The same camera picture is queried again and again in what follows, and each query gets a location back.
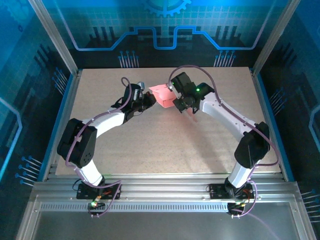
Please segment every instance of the metal frame post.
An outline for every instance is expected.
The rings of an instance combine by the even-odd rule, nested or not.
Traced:
[[[43,2],[41,0],[29,0],[29,3],[42,23],[44,29],[48,33],[51,41],[53,42],[70,73],[72,75],[76,75],[78,67]]]
[[[274,49],[276,43],[284,32],[288,22],[290,21],[292,15],[294,14],[296,8],[298,7],[301,0],[289,0],[285,6],[282,14],[280,15],[278,21],[276,22],[269,38],[267,39],[260,55],[258,56],[254,66],[253,75],[256,76],[261,71],[263,65],[266,63],[271,51]]]
[[[64,129],[68,123],[68,120],[70,119],[70,115],[72,112],[72,107],[73,104],[75,102],[75,98],[76,98],[76,94],[77,94],[77,89],[79,86],[79,82],[80,82],[80,78],[81,78],[81,74],[82,74],[82,70],[80,70],[76,75],[72,76],[72,81],[70,83],[70,88],[67,92],[67,96],[66,100],[65,100],[65,104],[63,106],[62,109],[62,113],[61,113],[61,118],[59,119],[59,121],[54,124],[55,126],[57,125],[57,129],[55,134],[51,135],[50,138],[50,142],[49,142],[49,146],[48,149],[46,150],[44,159],[48,159],[43,176],[41,174],[41,176],[39,176],[40,178],[38,179],[38,181],[45,181],[48,177],[49,174],[49,170],[52,164],[55,164],[56,162],[58,162],[59,160],[59,155],[57,154],[57,147],[59,144],[59,139],[61,138]]]

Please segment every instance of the glass panel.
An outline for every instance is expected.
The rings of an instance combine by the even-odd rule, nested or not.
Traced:
[[[0,233],[15,239],[70,72],[28,1],[0,14]]]
[[[286,0],[45,0],[80,68],[253,66]]]
[[[320,175],[319,13],[302,0],[261,70],[293,176],[309,183]]]

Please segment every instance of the black bracket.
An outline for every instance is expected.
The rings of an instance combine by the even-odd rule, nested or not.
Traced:
[[[205,99],[207,94],[215,92],[212,87],[204,82],[196,86],[185,72],[171,79],[171,83],[175,90],[181,94],[180,98],[173,100],[173,104],[180,113],[192,108],[192,113],[195,114],[200,108],[200,101]]]
[[[231,196],[226,191],[226,185],[224,183],[221,184],[209,184],[207,186],[207,191],[210,194],[210,199],[213,200],[220,200],[220,199],[238,199],[238,200],[245,200],[245,199],[253,199],[255,197],[252,185],[250,183],[246,183],[239,194],[235,197]]]
[[[234,202],[228,202],[227,208],[229,210],[227,213],[229,215],[235,215],[235,216],[241,215],[245,210],[244,206],[236,204]]]
[[[111,186],[111,187],[106,187],[103,188],[103,193],[108,193],[108,194],[104,194],[101,197],[101,200],[111,200],[113,198],[113,196],[115,195],[117,189],[118,189],[118,184]],[[90,187],[84,183],[80,183],[78,186],[78,190],[76,193],[76,199],[88,199],[88,200],[93,200],[95,199],[97,196],[99,196],[99,191],[100,188],[93,188]],[[121,187],[119,189],[119,192],[116,194],[115,199],[118,200],[120,198],[121,195]]]

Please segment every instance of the wooden board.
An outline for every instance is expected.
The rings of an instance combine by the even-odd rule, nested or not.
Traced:
[[[244,116],[260,123],[264,116],[247,67],[206,67],[219,96]],[[146,89],[164,84],[174,68],[84,69],[71,117],[88,119],[105,112],[123,96],[121,77],[132,83],[143,81]],[[185,68],[196,84],[211,85],[201,71]],[[233,136],[214,118],[203,112],[194,122],[175,107],[156,103],[126,124],[115,127],[97,139],[94,162],[102,174],[229,173],[235,164],[238,145]],[[273,151],[264,163],[276,160]],[[280,172],[278,166],[260,167],[260,172]],[[61,158],[58,175],[74,174]]]

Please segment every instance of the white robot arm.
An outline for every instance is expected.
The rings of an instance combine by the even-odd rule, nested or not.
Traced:
[[[269,138],[268,125],[264,122],[256,124],[254,121],[242,116],[222,99],[217,99],[215,90],[212,87],[206,83],[196,86],[185,72],[171,79],[168,87],[175,93],[177,98],[173,103],[181,113],[188,108],[192,108],[193,114],[197,111],[202,111],[217,119],[239,142],[234,153],[237,162],[225,180],[226,191],[234,197],[247,183],[248,177],[257,162],[270,150],[270,145],[251,127],[234,117],[229,111],[244,119],[250,126],[255,126],[267,138]]]
[[[101,116],[89,124],[71,152],[69,162],[74,165],[79,177],[91,186],[104,186],[105,184],[105,179],[98,171],[93,160],[96,139],[108,130],[129,121],[135,112],[142,113],[156,103],[154,95],[149,92],[143,94],[145,89],[143,82],[131,84],[130,86],[132,94],[129,94],[129,86],[127,86],[124,96],[108,110],[108,112],[112,113]],[[124,105],[128,98],[129,101],[125,107],[117,110]],[[89,121],[90,119],[77,120],[75,118],[69,120],[57,148],[57,153],[65,160],[76,135]]]

